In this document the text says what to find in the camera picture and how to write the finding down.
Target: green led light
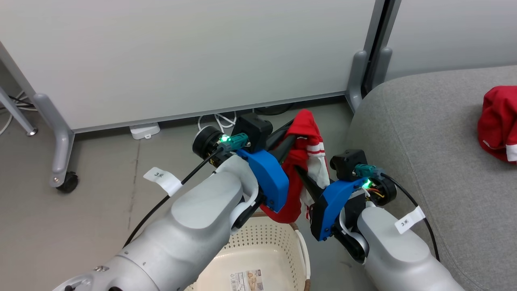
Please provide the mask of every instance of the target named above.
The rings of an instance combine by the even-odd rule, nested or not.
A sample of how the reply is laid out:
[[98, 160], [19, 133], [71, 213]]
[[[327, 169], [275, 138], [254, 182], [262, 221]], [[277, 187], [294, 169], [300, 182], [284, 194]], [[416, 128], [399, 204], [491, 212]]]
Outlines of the green led light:
[[366, 181], [366, 183], [363, 185], [364, 188], [370, 188], [370, 186], [372, 185], [372, 181], [370, 181], [370, 179], [368, 179]]
[[229, 141], [229, 140], [230, 140], [230, 137], [229, 137], [229, 136], [227, 136], [227, 135], [223, 135], [221, 138], [219, 138], [219, 140], [220, 140], [221, 142]]

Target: caster wheel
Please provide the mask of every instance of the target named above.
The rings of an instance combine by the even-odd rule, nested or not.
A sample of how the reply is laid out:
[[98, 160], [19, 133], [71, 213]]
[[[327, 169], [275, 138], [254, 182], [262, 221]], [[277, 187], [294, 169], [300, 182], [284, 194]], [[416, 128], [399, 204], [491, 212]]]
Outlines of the caster wheel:
[[72, 192], [75, 189], [75, 187], [77, 187], [78, 183], [79, 178], [77, 177], [75, 172], [66, 172], [65, 181], [57, 189], [63, 193], [68, 194]]

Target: beige plastic basket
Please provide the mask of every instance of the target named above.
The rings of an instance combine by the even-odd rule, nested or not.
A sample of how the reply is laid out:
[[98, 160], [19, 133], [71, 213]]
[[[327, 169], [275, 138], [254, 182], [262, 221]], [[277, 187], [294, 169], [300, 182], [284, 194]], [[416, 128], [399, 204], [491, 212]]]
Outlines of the beige plastic basket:
[[311, 267], [296, 224], [257, 212], [187, 291], [308, 291]]

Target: gray floor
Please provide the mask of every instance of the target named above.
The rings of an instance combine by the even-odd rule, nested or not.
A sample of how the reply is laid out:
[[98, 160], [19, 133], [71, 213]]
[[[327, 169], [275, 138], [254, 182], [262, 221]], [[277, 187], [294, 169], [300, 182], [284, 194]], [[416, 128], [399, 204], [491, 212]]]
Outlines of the gray floor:
[[[309, 109], [320, 126], [327, 156], [344, 151], [342, 144], [352, 119], [348, 105]], [[267, 119], [278, 127], [297, 111]], [[8, 115], [0, 111], [0, 127]], [[62, 195], [48, 186], [52, 132], [38, 113], [28, 112], [27, 117], [39, 128], [37, 135], [26, 137], [13, 121], [0, 136], [0, 282], [4, 290], [52, 290], [69, 277], [105, 262], [165, 194], [143, 179], [143, 174], [159, 167], [184, 177], [200, 162], [191, 150], [197, 132], [192, 120], [165, 124], [150, 140], [134, 140], [126, 129], [83, 134], [77, 136], [69, 167], [78, 173], [80, 184], [73, 193]], [[205, 166], [177, 195], [212, 170]], [[336, 240], [317, 242], [307, 222], [299, 220], [298, 225], [309, 247], [312, 290], [375, 290]]]

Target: whiteboard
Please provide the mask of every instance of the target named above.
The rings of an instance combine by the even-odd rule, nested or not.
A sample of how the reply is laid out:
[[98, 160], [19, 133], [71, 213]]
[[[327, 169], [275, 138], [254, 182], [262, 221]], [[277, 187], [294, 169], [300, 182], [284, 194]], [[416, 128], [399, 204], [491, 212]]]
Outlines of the whiteboard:
[[71, 129], [346, 90], [375, 0], [2, 0], [0, 41]]
[[517, 64], [517, 1], [402, 1], [387, 47], [386, 80]]

